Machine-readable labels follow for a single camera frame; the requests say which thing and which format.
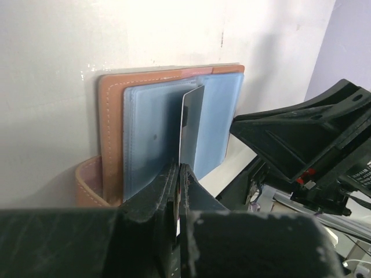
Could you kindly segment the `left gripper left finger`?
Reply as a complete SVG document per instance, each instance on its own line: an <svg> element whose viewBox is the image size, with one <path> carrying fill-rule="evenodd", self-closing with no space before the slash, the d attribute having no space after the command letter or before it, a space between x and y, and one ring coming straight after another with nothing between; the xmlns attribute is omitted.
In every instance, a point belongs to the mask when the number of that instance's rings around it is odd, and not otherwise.
<svg viewBox="0 0 371 278"><path fill-rule="evenodd" d="M110 277L170 277L178 217L179 167L171 163L118 208Z"/></svg>

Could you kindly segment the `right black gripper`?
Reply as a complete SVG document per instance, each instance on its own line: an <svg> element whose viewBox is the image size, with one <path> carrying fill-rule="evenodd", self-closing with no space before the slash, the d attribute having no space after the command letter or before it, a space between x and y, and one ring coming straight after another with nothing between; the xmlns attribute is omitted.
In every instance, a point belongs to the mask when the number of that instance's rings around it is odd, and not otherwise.
<svg viewBox="0 0 371 278"><path fill-rule="evenodd" d="M236 116L230 132L309 209L349 216L351 193L370 196L370 92L346 79L303 103Z"/></svg>

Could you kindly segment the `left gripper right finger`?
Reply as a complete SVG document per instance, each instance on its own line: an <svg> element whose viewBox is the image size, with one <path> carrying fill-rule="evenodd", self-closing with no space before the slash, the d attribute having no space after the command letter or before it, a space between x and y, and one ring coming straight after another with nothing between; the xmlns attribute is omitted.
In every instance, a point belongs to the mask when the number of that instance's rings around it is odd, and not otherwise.
<svg viewBox="0 0 371 278"><path fill-rule="evenodd" d="M180 168L183 277L343 277L328 233L299 213L231 211Z"/></svg>

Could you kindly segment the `tan leather card holder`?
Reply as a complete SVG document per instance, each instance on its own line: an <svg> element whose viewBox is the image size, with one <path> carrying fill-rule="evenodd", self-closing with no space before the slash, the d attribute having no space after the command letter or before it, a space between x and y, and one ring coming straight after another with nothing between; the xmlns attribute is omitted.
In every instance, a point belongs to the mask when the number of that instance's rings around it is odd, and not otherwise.
<svg viewBox="0 0 371 278"><path fill-rule="evenodd" d="M243 83L239 64L108 74L98 84L101 153L75 171L79 207L119 206L167 163L179 163L183 96L204 86L195 164L202 179L222 164Z"/></svg>

